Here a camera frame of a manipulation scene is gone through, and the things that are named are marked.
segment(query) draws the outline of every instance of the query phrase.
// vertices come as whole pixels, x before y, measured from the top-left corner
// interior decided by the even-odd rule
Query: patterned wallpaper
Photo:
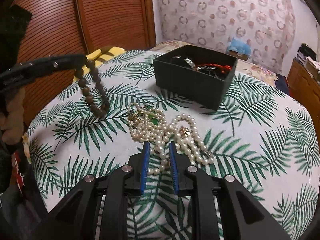
[[[251,45],[250,61],[281,73],[295,37],[290,0],[159,0],[166,40],[226,52],[232,38]]]

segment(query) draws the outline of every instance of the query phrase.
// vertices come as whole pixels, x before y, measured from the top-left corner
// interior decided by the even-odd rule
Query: tablecloth
[[[194,117],[215,155],[214,164],[201,168],[218,177],[234,174],[297,239],[313,217],[319,192],[319,148],[307,110],[237,71],[219,109],[206,109],[156,86],[152,61],[160,54],[129,51],[100,66],[111,105],[105,118],[92,115],[76,82],[32,121],[30,154],[48,211],[86,174],[110,174],[140,151],[142,144],[130,137],[126,108],[146,103],[163,110],[167,120],[178,113]],[[158,156],[150,157],[150,167],[159,163]],[[189,210],[190,199],[173,194],[169,171],[150,175],[145,194],[129,199],[128,238],[190,239]]]

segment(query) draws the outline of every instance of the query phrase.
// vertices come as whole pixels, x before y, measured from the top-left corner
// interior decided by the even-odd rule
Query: person
[[[24,96],[25,90],[20,88],[13,99],[6,102],[8,115],[0,112],[0,129],[3,132],[1,140],[8,145],[18,143],[23,135]]]

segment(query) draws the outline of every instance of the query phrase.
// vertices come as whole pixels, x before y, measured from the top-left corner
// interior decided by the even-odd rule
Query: pile of jewelry
[[[185,121],[190,129],[178,123]],[[150,148],[150,154],[157,154],[160,158],[160,166],[149,168],[148,174],[159,174],[169,167],[169,156],[165,153],[164,146],[173,139],[178,151],[183,152],[190,159],[190,163],[209,165],[213,163],[213,154],[207,150],[203,140],[199,136],[195,119],[190,115],[180,114],[167,123],[163,111],[152,106],[140,107],[137,103],[128,106],[128,126],[131,137],[141,143],[149,141],[154,148]]]

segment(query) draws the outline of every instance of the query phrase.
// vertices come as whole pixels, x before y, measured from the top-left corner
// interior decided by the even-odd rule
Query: open jewelry box
[[[225,75],[210,75],[196,71],[186,64],[177,65],[181,56],[183,61],[191,60],[195,65],[217,64],[230,66]],[[156,85],[178,95],[196,101],[209,109],[217,110],[236,70],[237,58],[192,45],[185,45],[161,55],[153,60]]]

